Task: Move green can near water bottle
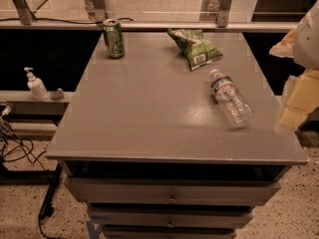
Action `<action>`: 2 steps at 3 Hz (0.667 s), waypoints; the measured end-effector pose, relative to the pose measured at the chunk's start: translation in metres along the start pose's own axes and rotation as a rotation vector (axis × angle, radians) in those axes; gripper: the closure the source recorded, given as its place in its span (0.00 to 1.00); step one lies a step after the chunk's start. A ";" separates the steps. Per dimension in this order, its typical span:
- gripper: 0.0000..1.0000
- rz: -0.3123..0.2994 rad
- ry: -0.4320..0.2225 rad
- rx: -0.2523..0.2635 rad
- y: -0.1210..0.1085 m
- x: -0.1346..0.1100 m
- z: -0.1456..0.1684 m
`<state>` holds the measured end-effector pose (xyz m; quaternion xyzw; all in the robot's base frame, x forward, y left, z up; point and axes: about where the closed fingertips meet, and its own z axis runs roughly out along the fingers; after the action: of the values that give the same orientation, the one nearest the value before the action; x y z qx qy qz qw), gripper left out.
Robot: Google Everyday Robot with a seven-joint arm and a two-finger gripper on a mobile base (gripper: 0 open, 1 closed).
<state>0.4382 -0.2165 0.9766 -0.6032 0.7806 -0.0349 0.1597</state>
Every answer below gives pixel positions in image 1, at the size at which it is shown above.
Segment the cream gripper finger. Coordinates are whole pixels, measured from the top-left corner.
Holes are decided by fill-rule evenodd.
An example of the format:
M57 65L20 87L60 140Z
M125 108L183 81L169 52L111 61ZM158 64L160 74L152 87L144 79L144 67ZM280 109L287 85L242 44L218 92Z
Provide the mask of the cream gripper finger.
M290 76L284 85L277 123L299 128L319 107L319 71L306 69L299 77Z
M280 42L271 47L269 54L279 58L292 58L295 32L295 28L291 29Z

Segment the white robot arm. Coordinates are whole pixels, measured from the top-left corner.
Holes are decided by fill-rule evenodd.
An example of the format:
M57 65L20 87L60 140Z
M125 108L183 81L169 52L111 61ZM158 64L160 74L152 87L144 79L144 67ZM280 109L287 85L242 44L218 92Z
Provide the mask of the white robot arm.
M319 1L269 54L292 58L305 69L286 81L278 118L280 125L297 129L319 108Z

